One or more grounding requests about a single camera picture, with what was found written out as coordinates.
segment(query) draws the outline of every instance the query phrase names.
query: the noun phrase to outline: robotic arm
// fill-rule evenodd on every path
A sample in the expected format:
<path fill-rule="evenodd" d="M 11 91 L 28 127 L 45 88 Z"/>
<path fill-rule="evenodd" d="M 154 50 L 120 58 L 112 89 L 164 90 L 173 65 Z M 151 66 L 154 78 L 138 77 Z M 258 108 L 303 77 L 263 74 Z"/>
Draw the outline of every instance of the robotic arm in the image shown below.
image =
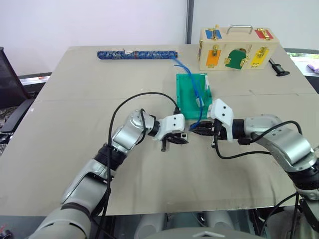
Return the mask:
<path fill-rule="evenodd" d="M 210 132 L 197 129 L 196 133 L 213 135 L 217 154 L 225 159 L 218 150 L 218 140 L 239 144 L 257 144 L 269 150 L 270 154 L 291 178 L 296 191 L 303 197 L 303 208 L 308 223 L 319 231 L 319 159 L 310 143 L 299 132 L 291 130 L 274 115 L 261 115 L 245 119 L 234 119 L 233 110 L 221 99 L 210 105 L 207 118 L 214 121 Z"/>
<path fill-rule="evenodd" d="M 107 189 L 107 167 L 111 168 L 111 176 L 114 178 L 117 168 L 146 134 L 160 141 L 169 133 L 182 132 L 184 121 L 183 114 L 156 120 L 144 110 L 133 111 L 125 124 L 113 134 L 112 146 L 105 143 L 97 155 L 87 162 L 65 190 L 61 207 L 45 218 L 30 239 L 89 238 L 90 218 L 100 213 Z M 107 164 L 109 151 L 111 165 Z"/>
<path fill-rule="evenodd" d="M 278 126 L 281 120 L 273 115 L 235 120 L 232 109 L 220 99 L 210 105 L 207 118 L 214 121 L 214 125 L 212 122 L 201 122 L 192 131 L 214 136 L 215 146 L 219 139 L 230 142 L 237 139 L 240 144 L 256 142 L 269 150 L 303 197 L 301 206 L 305 216 L 311 227 L 318 231 L 319 164 L 309 142 L 300 133 Z M 64 192 L 61 207 L 50 213 L 30 238 L 88 238 L 90 218 L 102 208 L 108 167 L 114 178 L 117 168 L 146 134 L 164 142 L 168 134 L 183 130 L 183 114 L 157 121 L 142 110 L 133 111 L 125 124 L 113 134 L 112 145 L 104 144 L 97 155 L 88 161 Z M 230 158 L 220 153 L 219 156 Z"/>

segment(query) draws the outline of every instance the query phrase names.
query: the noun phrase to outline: metal handle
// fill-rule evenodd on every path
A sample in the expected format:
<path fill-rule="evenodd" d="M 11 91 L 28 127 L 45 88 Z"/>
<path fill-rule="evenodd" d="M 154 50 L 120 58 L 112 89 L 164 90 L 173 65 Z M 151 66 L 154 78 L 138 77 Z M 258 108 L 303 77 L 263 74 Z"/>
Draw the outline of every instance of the metal handle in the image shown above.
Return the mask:
<path fill-rule="evenodd" d="M 229 28 L 228 28 L 228 30 L 227 30 L 227 34 L 229 33 L 229 30 L 230 30 L 232 27 L 250 28 L 249 34 L 251 34 L 251 32 L 253 31 L 253 26 L 231 25 L 231 26 L 229 26 Z"/>

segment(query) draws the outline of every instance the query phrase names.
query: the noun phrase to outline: blue square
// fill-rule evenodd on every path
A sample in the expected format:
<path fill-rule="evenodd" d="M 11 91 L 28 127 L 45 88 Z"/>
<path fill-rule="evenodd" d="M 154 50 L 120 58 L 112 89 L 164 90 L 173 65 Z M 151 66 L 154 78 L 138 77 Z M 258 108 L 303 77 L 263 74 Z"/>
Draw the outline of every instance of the blue square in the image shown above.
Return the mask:
<path fill-rule="evenodd" d="M 206 31 L 207 39 L 212 39 L 213 38 L 213 31 L 211 31 L 211 30 L 205 30 L 205 31 Z M 219 30 L 216 30 L 216 36 L 217 36 L 217 38 L 221 39 L 221 34 L 220 34 Z"/>

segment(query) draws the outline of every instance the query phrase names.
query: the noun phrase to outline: black chair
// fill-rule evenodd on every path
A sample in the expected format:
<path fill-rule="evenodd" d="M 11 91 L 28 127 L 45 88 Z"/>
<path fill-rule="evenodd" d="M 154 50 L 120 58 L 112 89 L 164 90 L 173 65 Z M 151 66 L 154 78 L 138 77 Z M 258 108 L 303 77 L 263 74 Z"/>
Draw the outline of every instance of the black chair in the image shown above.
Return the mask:
<path fill-rule="evenodd" d="M 0 128 L 0 144 L 8 143 L 33 101 L 0 47 L 0 109 L 17 107 Z"/>

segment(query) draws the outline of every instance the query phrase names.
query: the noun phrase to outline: yellow panel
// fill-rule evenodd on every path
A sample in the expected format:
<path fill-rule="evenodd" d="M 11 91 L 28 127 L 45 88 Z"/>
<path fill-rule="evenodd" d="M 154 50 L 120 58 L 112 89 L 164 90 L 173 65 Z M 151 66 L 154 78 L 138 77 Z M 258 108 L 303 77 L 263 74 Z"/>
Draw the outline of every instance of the yellow panel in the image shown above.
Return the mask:
<path fill-rule="evenodd" d="M 213 50 L 209 50 L 206 66 L 208 67 L 217 66 L 220 53 L 221 53 L 221 50 L 217 50 L 217 55 L 213 56 Z"/>
<path fill-rule="evenodd" d="M 258 66 L 260 66 L 260 65 L 264 62 L 264 60 L 265 60 L 265 58 L 266 58 L 268 52 L 269 52 L 268 47 L 265 47 L 265 46 L 261 47 L 261 48 L 256 52 L 256 55 L 254 56 L 254 59 L 253 59 L 253 61 L 251 62 L 251 67 L 258 67 Z"/>

